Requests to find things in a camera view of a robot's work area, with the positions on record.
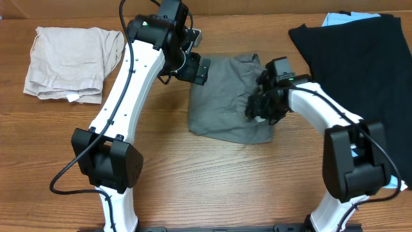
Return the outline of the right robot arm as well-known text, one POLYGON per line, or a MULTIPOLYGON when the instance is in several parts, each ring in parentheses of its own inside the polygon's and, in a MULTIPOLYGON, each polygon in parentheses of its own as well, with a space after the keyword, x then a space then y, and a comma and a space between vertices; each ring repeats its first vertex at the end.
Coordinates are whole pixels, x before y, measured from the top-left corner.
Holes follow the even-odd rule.
POLYGON ((274 125, 294 111, 324 139, 321 203, 303 223, 276 224, 274 231, 362 231, 348 219, 391 179, 383 125, 343 108, 308 74, 296 75, 286 57, 267 63, 257 84, 259 91, 248 98, 248 118, 274 125))

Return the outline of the grey shorts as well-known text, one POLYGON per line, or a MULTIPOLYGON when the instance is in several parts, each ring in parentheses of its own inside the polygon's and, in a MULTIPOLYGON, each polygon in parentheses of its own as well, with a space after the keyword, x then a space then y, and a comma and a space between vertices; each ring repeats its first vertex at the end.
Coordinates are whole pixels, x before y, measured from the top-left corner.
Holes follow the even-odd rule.
POLYGON ((196 135, 239 144, 273 141, 274 130, 266 120, 245 115, 248 97, 258 89, 256 79, 263 72, 258 54, 208 58, 211 65, 206 83, 191 85, 188 129, 196 135))

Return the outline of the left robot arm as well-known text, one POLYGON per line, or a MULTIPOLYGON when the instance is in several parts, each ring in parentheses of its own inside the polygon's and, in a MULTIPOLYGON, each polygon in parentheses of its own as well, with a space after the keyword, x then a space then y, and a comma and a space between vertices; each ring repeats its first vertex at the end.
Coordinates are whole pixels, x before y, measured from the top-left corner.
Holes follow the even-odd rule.
POLYGON ((87 130, 71 138, 75 161, 100 195, 103 231, 138 231, 133 186, 144 162, 133 146, 138 118, 156 78, 166 75, 204 85, 209 59, 192 52, 201 31, 186 26, 188 7, 163 0, 157 14, 137 15, 126 26, 124 59, 111 92, 87 130))

